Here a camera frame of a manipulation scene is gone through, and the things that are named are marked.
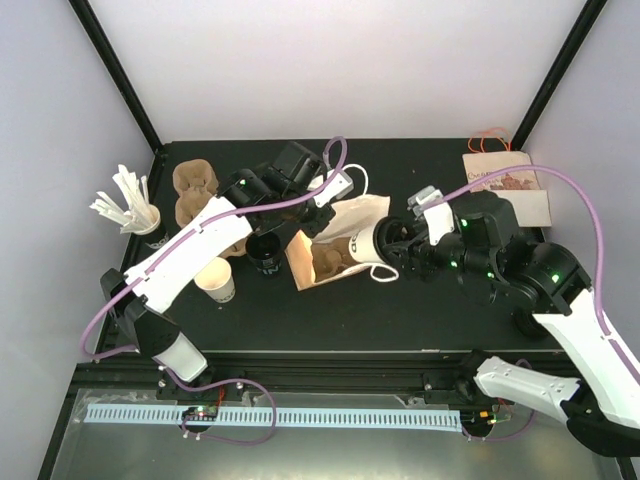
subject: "black table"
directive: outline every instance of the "black table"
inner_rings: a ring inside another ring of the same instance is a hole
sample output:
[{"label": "black table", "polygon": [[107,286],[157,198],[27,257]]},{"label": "black table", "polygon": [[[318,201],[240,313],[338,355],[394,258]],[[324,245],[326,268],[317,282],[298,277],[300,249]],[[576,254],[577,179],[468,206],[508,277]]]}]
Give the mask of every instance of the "black table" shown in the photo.
[{"label": "black table", "polygon": [[[302,140],[321,153],[324,140]],[[179,227],[172,185],[176,165],[204,158],[218,178],[234,170],[275,159],[284,141],[174,142],[166,147],[154,203],[170,235]],[[336,152],[332,156],[335,162]],[[406,199],[426,185],[444,193],[466,183],[462,154],[466,139],[350,140],[348,162],[369,172],[370,193],[392,198],[390,213],[406,214]],[[352,171],[356,192],[361,177]],[[152,252],[138,249],[135,262]],[[168,315],[204,351],[416,352],[486,350],[559,350],[557,343],[525,338],[515,328],[510,308],[483,305],[484,297],[453,274],[432,283],[372,281],[367,273],[296,290],[288,266],[275,280],[259,276],[246,258],[230,258],[237,294],[220,306],[191,282]],[[127,343],[118,339],[118,343]]]}]

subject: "purple cable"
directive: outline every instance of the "purple cable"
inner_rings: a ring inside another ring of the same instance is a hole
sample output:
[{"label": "purple cable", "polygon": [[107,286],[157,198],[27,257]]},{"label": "purple cable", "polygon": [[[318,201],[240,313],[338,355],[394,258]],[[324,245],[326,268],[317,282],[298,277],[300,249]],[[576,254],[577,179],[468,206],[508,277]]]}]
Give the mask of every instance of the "purple cable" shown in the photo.
[{"label": "purple cable", "polygon": [[[338,159],[338,163],[336,164],[336,167],[333,173],[329,175],[329,178],[327,178],[327,180],[325,180],[322,183],[322,185],[320,185],[315,190],[309,193],[306,193],[301,197],[294,198],[291,200],[286,200],[284,202],[272,203],[269,205],[257,205],[254,207],[237,208],[235,210],[230,210],[228,212],[220,213],[218,215],[215,215],[211,218],[206,219],[204,222],[200,224],[200,227],[205,228],[207,225],[210,225],[213,222],[220,220],[221,218],[228,217],[230,215],[246,215],[247,213],[267,212],[271,210],[279,210],[281,208],[292,207],[294,205],[304,203],[307,200],[310,200],[316,195],[322,193],[324,189],[327,188],[327,186],[334,180],[334,178],[336,178],[338,174],[342,171],[342,167],[344,166],[347,160],[347,141],[345,140],[344,137],[338,136],[338,137],[333,137],[331,140],[329,140],[329,142],[327,142],[327,145],[324,147],[324,151],[322,152],[323,161],[325,162],[325,164],[327,164],[327,166],[330,166],[329,150],[337,142],[340,142],[340,145],[342,147],[342,150],[340,152],[340,158]],[[158,267],[158,265],[160,265],[160,263],[164,261],[165,258],[167,258],[176,248],[182,245],[195,233],[196,233],[196,230],[191,229],[187,233],[183,234],[173,245],[167,248],[167,250],[163,252],[156,259],[156,261],[149,266],[149,268],[145,270],[145,273],[149,275],[151,272],[153,272]],[[92,360],[101,360],[103,358],[112,357],[119,353],[136,351],[135,345],[125,345],[125,346],[114,348],[113,350],[109,350],[103,353],[94,354],[87,350],[86,343],[87,343],[87,339],[89,338],[89,335],[91,335],[91,332],[93,331],[95,326],[105,317],[105,315],[109,312],[109,310],[111,310],[113,306],[117,302],[119,302],[125,295],[131,292],[140,282],[142,282],[142,278],[138,278],[134,280],[131,284],[127,285],[121,292],[119,292],[115,297],[109,300],[107,304],[104,307],[102,307],[100,311],[93,317],[91,322],[89,322],[89,325],[87,325],[87,328],[85,328],[84,332],[82,332],[82,336],[80,337],[80,350],[84,354],[88,355]]]},{"label": "purple cable", "polygon": [[[194,392],[194,393],[203,392],[205,390],[211,390],[212,388],[218,388],[223,385],[228,385],[230,383],[236,384],[240,382],[246,385],[252,385],[256,387],[258,390],[260,390],[262,393],[265,394],[267,399],[269,399],[269,403],[271,403],[271,411],[272,411],[271,425],[269,425],[269,431],[266,434],[264,434],[262,437],[257,438],[256,440],[234,440],[232,438],[220,437],[218,435],[209,435],[204,433],[201,433],[200,437],[208,438],[209,440],[216,440],[218,442],[228,443],[230,445],[239,445],[242,447],[254,447],[256,445],[260,445],[261,443],[266,442],[271,437],[273,437],[273,434],[276,431],[276,420],[277,420],[277,414],[278,414],[278,410],[276,408],[276,401],[274,400],[273,396],[269,393],[269,391],[266,388],[264,388],[262,385],[260,385],[258,382],[254,382],[253,380],[248,380],[246,378],[230,378],[228,380],[221,380],[219,382],[211,383],[209,385],[204,385],[202,387],[190,387],[182,383],[178,378],[178,376],[175,373],[173,373],[171,370],[167,368],[166,371],[171,377],[171,379],[175,382],[175,384],[180,388],[182,388],[183,390],[185,390],[186,392]],[[187,422],[190,419],[191,417],[186,417],[182,421],[182,425],[181,425],[182,431],[187,435],[191,434],[196,436],[196,434],[194,434],[193,432],[189,432],[187,430]]]},{"label": "purple cable", "polygon": [[[533,370],[533,367],[531,366],[531,364],[527,360],[525,360],[524,358],[521,358],[520,360],[518,360],[516,362],[516,365],[518,367],[520,365],[524,365],[529,370]],[[518,430],[517,432],[511,433],[511,434],[506,435],[504,437],[499,437],[499,438],[474,437],[469,432],[467,432],[467,429],[464,428],[464,425],[462,425],[462,433],[469,440],[480,440],[481,442],[490,442],[490,443],[507,442],[507,441],[510,441],[510,440],[515,440],[516,438],[520,438],[525,433],[527,433],[527,431],[529,431],[531,426],[535,423],[537,416],[538,416],[538,414],[536,413],[536,411],[535,410],[531,410],[531,414],[529,415],[529,419],[527,420],[527,423],[525,423],[524,426],[520,430]]]},{"label": "purple cable", "polygon": [[[558,177],[561,180],[564,180],[576,191],[578,196],[582,199],[582,202],[587,207],[587,210],[589,210],[589,214],[591,215],[591,220],[593,222],[593,229],[596,234],[596,270],[595,270],[594,281],[593,281],[593,292],[594,292],[593,304],[596,311],[596,317],[598,319],[598,325],[600,326],[602,333],[605,336],[608,336],[611,334],[611,330],[609,329],[609,326],[607,325],[607,321],[605,320],[604,310],[602,307],[602,279],[604,276],[604,235],[602,233],[602,224],[600,223],[600,218],[598,217],[598,213],[596,212],[593,202],[591,202],[591,199],[586,194],[586,192],[582,189],[582,187],[578,185],[578,183],[576,183],[572,178],[556,170],[555,168],[543,167],[538,165],[518,165],[513,167],[502,168],[478,180],[475,180],[469,183],[468,185],[465,185],[464,187],[461,187],[451,192],[448,195],[445,195],[439,201],[434,202],[432,205],[429,205],[428,208],[435,207],[436,205],[440,205],[442,203],[448,202],[456,197],[459,197],[463,193],[468,192],[472,188],[480,186],[491,179],[501,177],[507,173],[530,171],[530,170],[549,173],[555,177]],[[640,384],[640,372],[638,372],[638,370],[635,368],[635,366],[633,365],[632,361],[629,359],[627,354],[619,346],[618,342],[616,342],[615,340],[609,340],[609,344],[615,350],[616,354],[618,355],[618,358],[620,358],[620,361],[622,361],[622,363],[625,365],[627,370],[629,370],[629,373],[631,374],[631,376],[633,376],[636,382]]]}]

